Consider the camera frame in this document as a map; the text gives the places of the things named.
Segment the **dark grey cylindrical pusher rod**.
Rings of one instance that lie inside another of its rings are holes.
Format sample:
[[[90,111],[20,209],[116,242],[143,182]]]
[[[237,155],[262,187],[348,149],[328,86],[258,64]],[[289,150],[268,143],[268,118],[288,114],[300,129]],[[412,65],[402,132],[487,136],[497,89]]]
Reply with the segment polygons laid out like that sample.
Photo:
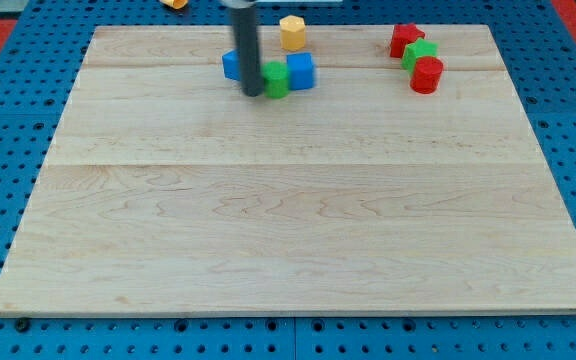
[[[261,74],[256,2],[230,0],[228,9],[238,53],[242,92],[248,97],[259,96],[264,91],[264,80]]]

